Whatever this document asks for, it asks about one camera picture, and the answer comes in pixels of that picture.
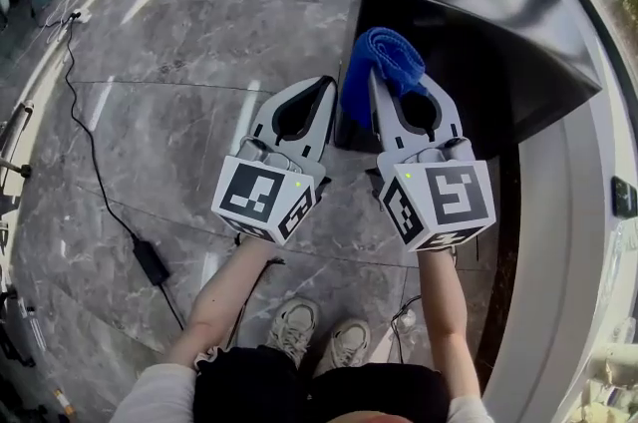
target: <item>blue cloth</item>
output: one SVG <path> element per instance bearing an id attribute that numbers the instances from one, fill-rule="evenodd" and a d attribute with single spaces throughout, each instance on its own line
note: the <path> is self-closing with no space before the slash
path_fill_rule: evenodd
<path id="1" fill-rule="evenodd" d="M 392 86 L 394 95 L 428 95 L 420 83 L 426 66 L 410 42 L 392 29 L 369 29 L 355 42 L 341 92 L 341 109 L 366 129 L 372 129 L 368 78 L 373 66 Z"/>

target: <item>white sleeve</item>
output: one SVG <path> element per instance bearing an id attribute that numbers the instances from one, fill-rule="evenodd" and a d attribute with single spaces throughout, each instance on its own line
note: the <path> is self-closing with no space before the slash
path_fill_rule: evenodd
<path id="1" fill-rule="evenodd" d="M 195 375 L 179 364 L 147 368 L 111 423 L 191 423 Z"/>
<path id="2" fill-rule="evenodd" d="M 480 398 L 462 396 L 450 402 L 448 423 L 494 423 Z"/>

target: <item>power adapter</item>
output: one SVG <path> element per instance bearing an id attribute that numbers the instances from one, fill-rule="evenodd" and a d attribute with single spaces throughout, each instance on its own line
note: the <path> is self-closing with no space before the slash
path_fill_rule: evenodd
<path id="1" fill-rule="evenodd" d="M 149 241 L 134 237 L 133 254 L 153 286 L 160 286 L 168 279 L 168 270 Z"/>

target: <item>gray tile floor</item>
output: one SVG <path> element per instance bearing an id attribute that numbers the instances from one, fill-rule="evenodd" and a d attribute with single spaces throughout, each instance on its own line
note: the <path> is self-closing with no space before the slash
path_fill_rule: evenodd
<path id="1" fill-rule="evenodd" d="M 234 248 L 233 233 L 209 208 L 240 110 L 251 102 L 256 109 L 304 78 L 336 77 L 350 0 L 148 0 L 133 14 L 142 1 L 96 1 L 91 22 L 74 26 L 71 79 L 85 121 L 95 124 L 114 209 L 157 246 L 172 274 L 168 288 L 187 315 Z M 0 110 L 17 98 L 44 51 L 37 38 L 21 54 L 36 34 L 16 26 L 0 37 Z M 81 421 L 98 422 L 109 419 L 178 328 L 133 258 L 130 240 L 105 212 L 70 106 L 60 80 L 38 135 L 13 251 L 13 279 L 37 308 L 47 350 L 40 352 L 27 333 L 18 342 L 29 345 L 37 367 L 2 364 L 32 404 L 57 409 L 51 393 L 60 388 Z M 364 171 L 374 157 L 328 146 L 323 162 L 333 183 L 279 251 L 286 264 L 272 267 L 257 287 L 239 344 L 261 342 L 273 310 L 294 294 L 320 302 L 321 332 L 344 316 L 365 316 L 376 343 L 402 301 L 418 292 L 416 259 L 401 253 L 370 194 Z M 491 172 L 497 187 L 494 166 Z M 495 270 L 497 231 L 489 233 L 459 257 L 473 351 Z M 405 355 L 428 364 L 423 316 L 417 304 L 413 309 L 418 325 L 402 340 Z"/>

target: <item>white marker cube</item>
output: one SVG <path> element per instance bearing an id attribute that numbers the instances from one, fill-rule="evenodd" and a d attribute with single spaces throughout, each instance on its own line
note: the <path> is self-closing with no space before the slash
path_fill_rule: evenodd
<path id="1" fill-rule="evenodd" d="M 226 156 L 210 209 L 236 231 L 283 245 L 316 203 L 312 177 Z"/>
<path id="2" fill-rule="evenodd" d="M 459 245 L 496 222 L 485 161 L 396 164 L 380 200 L 408 251 Z"/>

